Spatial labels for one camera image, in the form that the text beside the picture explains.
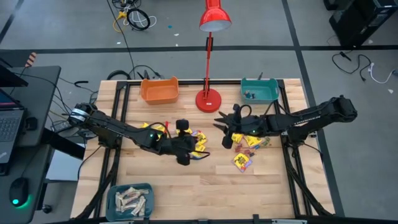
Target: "lamp base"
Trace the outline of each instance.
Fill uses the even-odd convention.
[[[212,113],[221,106],[221,96],[213,89],[209,89],[207,99],[205,99],[205,91],[201,90],[197,94],[196,104],[199,110],[205,113]]]

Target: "laptop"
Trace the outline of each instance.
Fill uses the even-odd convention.
[[[24,124],[25,108],[0,90],[0,164],[8,163]]]

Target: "wooden table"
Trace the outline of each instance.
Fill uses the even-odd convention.
[[[291,112],[307,107],[300,79],[285,79],[285,88]],[[239,85],[212,85],[222,96],[220,111],[233,112],[233,104],[242,104]],[[191,161],[189,166],[177,164],[175,156],[158,156],[139,149],[128,139],[123,139],[117,185],[150,183],[155,193],[155,209],[151,220],[250,219],[293,218],[292,201],[287,180],[280,137],[271,138],[271,146],[259,149],[252,157],[253,164],[241,173],[231,160],[234,149],[221,145],[223,133],[216,129],[213,119],[218,113],[202,113],[195,106],[195,96],[202,85],[180,85],[179,99],[174,104],[150,106],[142,100],[139,86],[129,93],[126,122],[140,126],[143,122],[171,122],[169,129],[175,133],[175,121],[187,119],[193,130],[201,130],[208,138],[206,150],[211,156],[201,161]],[[99,88],[99,110],[111,115],[116,81],[102,81]],[[119,100],[117,119],[121,116],[123,94]],[[267,105],[252,105],[253,114],[263,114]],[[275,113],[273,107],[269,114]],[[97,140],[89,141],[85,158],[98,147]],[[317,147],[316,139],[307,144]],[[307,146],[300,147],[300,155],[308,188],[331,213],[334,212],[319,153]],[[100,149],[81,168],[71,217],[77,216],[91,200],[98,188],[104,149]],[[108,170],[112,164],[111,155]],[[304,213],[302,194],[296,185],[300,211]],[[104,194],[101,216],[105,215]]]

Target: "computer mouse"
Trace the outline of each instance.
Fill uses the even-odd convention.
[[[28,180],[20,177],[15,179],[10,186],[10,202],[13,206],[19,207],[27,201],[28,196]]]

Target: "laptop keyboard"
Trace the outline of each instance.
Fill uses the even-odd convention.
[[[0,118],[0,142],[13,141],[18,126],[19,118]]]

